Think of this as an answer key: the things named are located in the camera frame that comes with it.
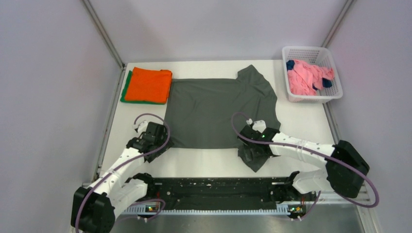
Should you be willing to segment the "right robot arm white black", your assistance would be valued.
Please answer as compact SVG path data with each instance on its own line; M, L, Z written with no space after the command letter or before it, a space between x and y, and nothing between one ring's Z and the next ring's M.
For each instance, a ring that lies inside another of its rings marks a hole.
M250 125L237 135L259 157L287 157L316 167L292 175L292 182L285 186L285 194L291 200L312 191L334 191L345 198L357 198L370 170L354 146L344 140L337 144L314 143L277 129L256 130Z

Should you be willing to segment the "grey t-shirt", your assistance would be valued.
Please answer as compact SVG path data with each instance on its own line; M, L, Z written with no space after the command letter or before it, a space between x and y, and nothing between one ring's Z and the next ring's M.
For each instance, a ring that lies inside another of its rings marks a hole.
M237 72L235 79L176 79L172 81L165 121L171 141L184 149L238 149L238 156L257 172L268 157L244 145L235 134L246 123L235 112L279 129L275 113L277 96L270 83L253 66Z

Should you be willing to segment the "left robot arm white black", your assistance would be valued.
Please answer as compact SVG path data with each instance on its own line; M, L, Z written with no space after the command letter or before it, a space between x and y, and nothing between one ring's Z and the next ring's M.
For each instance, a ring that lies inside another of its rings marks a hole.
M167 123L143 121L136 127L113 165L95 182L79 187L73 196L70 224L77 232L108 233L124 210L136 200L151 200L154 185L135 178L137 168L150 163L172 145Z

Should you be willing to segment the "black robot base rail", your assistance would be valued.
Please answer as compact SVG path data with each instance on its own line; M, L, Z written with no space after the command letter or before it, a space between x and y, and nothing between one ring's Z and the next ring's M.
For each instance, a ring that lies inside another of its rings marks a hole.
M309 203L316 194L299 193L290 178L153 178L139 173L128 183L142 181L148 186L143 197L165 201L165 210L246 211L274 210L279 204Z

